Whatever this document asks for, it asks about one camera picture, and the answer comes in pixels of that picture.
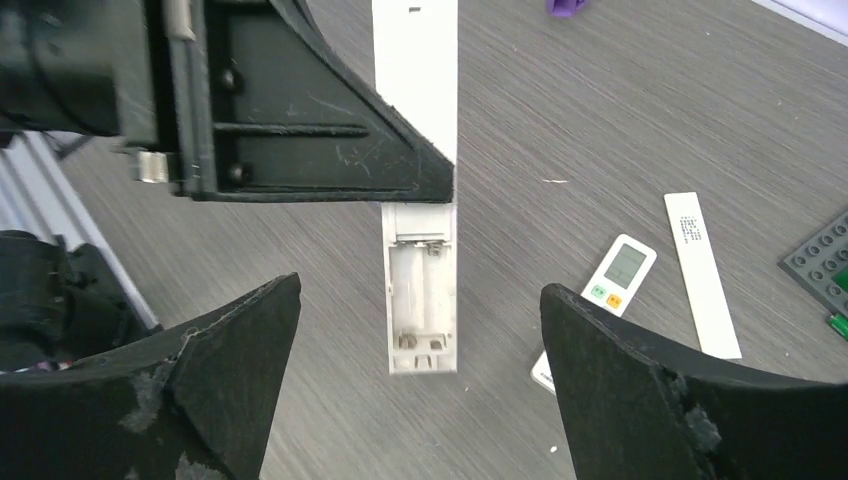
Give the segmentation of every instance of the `orange button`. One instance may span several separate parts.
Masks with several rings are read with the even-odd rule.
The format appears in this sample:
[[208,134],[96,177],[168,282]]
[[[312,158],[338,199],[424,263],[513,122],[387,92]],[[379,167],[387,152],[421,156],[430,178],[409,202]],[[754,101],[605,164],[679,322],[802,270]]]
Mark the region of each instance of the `orange button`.
[[621,306],[621,297],[618,295],[610,295],[607,297],[607,305],[612,308],[618,308]]

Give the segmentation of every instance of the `gray wooden table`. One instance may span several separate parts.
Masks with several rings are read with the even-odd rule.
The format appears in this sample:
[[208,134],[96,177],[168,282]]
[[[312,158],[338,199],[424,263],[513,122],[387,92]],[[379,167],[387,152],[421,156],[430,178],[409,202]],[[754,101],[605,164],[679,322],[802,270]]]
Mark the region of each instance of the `gray wooden table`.
[[[369,0],[311,3],[372,81]],[[574,478],[529,379],[539,290],[581,288],[630,233],[659,259],[627,317],[697,346],[668,192],[700,196],[744,363],[848,377],[775,265],[848,207],[848,50],[747,0],[594,0],[567,21],[543,3],[460,1],[457,375],[387,375],[376,206],[193,204],[131,183],[105,141],[66,163],[166,325],[301,273],[264,479]]]

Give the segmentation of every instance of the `black mechanical part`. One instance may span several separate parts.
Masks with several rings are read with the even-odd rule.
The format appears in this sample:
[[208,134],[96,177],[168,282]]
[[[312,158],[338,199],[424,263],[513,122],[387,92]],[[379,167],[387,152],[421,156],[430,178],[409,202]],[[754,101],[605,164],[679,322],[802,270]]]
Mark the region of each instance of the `black mechanical part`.
[[61,237],[51,245],[3,231],[0,272],[0,371],[77,360],[153,333],[91,245],[67,252]]
[[289,275],[68,370],[0,375],[0,478],[257,479],[299,315]]
[[845,478],[848,385],[704,355],[561,285],[540,307],[579,480]]
[[0,130],[121,135],[138,179],[194,200],[453,198],[453,164],[303,0],[0,0],[0,20]]

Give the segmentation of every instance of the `white remote control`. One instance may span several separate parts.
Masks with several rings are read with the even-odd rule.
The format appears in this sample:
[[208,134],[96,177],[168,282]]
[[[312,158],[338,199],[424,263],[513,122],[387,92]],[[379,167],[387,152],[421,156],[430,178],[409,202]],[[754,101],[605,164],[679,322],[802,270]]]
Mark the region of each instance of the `white remote control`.
[[725,360],[742,358],[698,194],[669,193],[665,208],[701,351]]
[[[656,259],[657,252],[650,247],[628,235],[619,235],[581,295],[620,317]],[[556,394],[547,352],[542,352],[530,375]]]

